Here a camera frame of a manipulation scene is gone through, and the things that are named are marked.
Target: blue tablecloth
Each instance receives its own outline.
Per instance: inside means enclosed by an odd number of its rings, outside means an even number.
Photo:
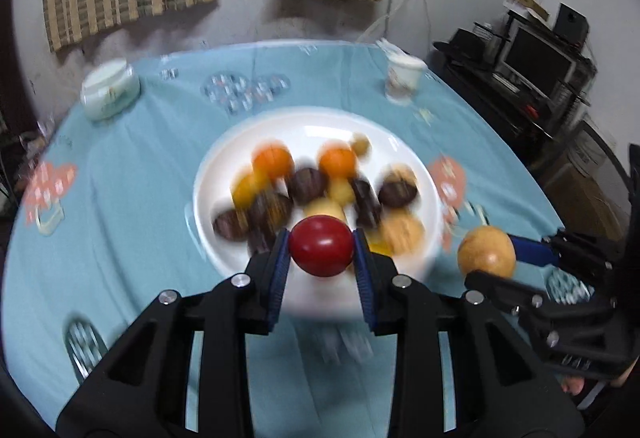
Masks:
[[[425,163],[446,154],[467,174],[466,198],[492,225],[539,238],[560,221],[507,145],[455,92],[427,72],[413,107],[383,95],[386,57],[347,43],[271,44],[174,54],[134,64],[142,96],[113,120],[94,124],[74,107],[46,153],[53,167],[73,164],[60,200],[65,219],[51,236],[21,208],[2,292],[2,337],[9,372],[54,426],[78,387],[63,333],[77,315],[107,345],[165,288],[183,296],[221,280],[194,246],[185,223],[200,160],[229,127],[264,109],[324,106],[360,114],[393,131]],[[165,80],[162,69],[177,69]],[[268,106],[231,116],[202,92],[207,76],[286,75],[291,89]],[[418,114],[428,110],[428,122]],[[441,254],[427,285],[459,296],[463,279]],[[519,264],[517,280],[541,285],[540,269]],[[372,339],[361,363],[325,361],[318,328],[282,318],[268,338],[248,338],[250,394],[257,436],[386,436],[395,339]],[[190,426],[196,386],[190,384]]]

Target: computer monitor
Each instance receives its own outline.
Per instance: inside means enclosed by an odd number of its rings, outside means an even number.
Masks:
[[[558,81],[567,82],[575,62],[548,41],[519,26],[502,64],[534,91],[549,98]]]

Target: white plate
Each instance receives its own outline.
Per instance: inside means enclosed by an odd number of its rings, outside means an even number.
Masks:
[[[423,280],[440,249],[442,214],[436,187],[424,164],[398,137],[373,122],[327,108],[287,108],[263,113],[227,131],[211,147],[200,164],[193,188],[193,210],[202,246],[212,264],[225,277],[242,272],[249,260],[245,243],[231,243],[217,236],[212,227],[215,214],[231,206],[230,187],[244,167],[251,165],[255,148],[271,140],[287,145],[296,161],[313,162],[328,140],[348,142],[354,133],[371,142],[370,154],[358,169],[377,190],[382,173],[390,164],[406,164],[417,177],[419,200],[412,210],[423,222],[424,244],[412,254],[394,258],[398,271]],[[346,210],[351,228],[355,215]],[[294,210],[291,228],[302,218]],[[284,311],[322,319],[349,319],[362,316],[353,274],[343,272],[331,278],[313,277],[291,262],[282,302]]]

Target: speaker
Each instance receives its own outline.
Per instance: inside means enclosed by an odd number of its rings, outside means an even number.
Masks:
[[[582,14],[561,3],[554,33],[580,50],[589,35],[589,23]]]

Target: red fruit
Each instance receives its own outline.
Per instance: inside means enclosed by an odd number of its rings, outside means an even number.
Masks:
[[[289,252],[308,274],[331,277],[343,272],[353,259],[353,236],[337,218],[310,216],[291,229]]]

